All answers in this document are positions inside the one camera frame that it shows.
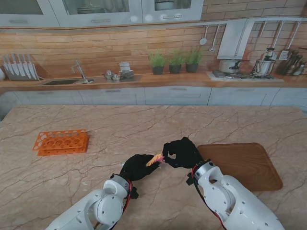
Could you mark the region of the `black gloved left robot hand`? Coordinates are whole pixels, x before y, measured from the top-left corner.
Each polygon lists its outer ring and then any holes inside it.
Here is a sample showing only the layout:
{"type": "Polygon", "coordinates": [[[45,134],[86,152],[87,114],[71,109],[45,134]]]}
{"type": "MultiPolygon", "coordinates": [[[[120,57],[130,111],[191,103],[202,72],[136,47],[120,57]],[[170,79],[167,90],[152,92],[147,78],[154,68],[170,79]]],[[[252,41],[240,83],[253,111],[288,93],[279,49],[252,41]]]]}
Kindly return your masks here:
{"type": "Polygon", "coordinates": [[[130,157],[123,165],[119,175],[131,182],[141,180],[159,167],[159,161],[146,166],[153,157],[148,154],[136,154],[130,157]]]}

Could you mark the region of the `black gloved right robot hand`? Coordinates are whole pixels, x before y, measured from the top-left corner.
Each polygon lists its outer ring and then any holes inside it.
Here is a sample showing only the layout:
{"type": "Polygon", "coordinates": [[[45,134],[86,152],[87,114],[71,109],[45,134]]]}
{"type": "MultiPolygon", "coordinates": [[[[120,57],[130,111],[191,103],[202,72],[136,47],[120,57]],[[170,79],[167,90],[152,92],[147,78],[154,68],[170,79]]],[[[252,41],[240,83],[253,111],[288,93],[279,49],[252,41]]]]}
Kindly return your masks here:
{"type": "Polygon", "coordinates": [[[187,137],[164,144],[162,154],[165,162],[173,168],[192,169],[204,161],[194,143],[187,137]]]}

